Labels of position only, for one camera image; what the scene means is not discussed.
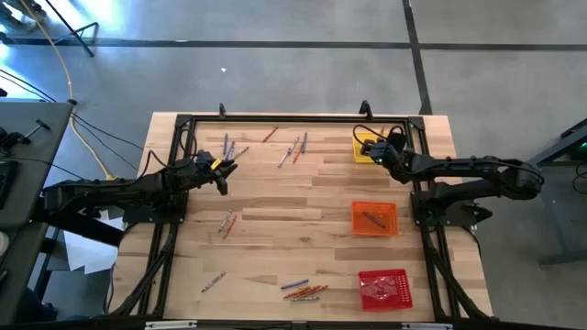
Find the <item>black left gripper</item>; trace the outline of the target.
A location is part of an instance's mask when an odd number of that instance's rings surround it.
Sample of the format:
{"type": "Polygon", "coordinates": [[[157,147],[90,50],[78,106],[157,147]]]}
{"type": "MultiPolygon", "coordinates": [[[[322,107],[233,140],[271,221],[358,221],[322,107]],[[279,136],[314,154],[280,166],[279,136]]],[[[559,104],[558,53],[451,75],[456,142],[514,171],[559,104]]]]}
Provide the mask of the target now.
{"type": "Polygon", "coordinates": [[[212,183],[219,179],[220,170],[227,179],[237,166],[234,160],[217,159],[210,152],[200,149],[193,159],[188,159],[183,165],[183,170],[197,182],[212,183]]]}

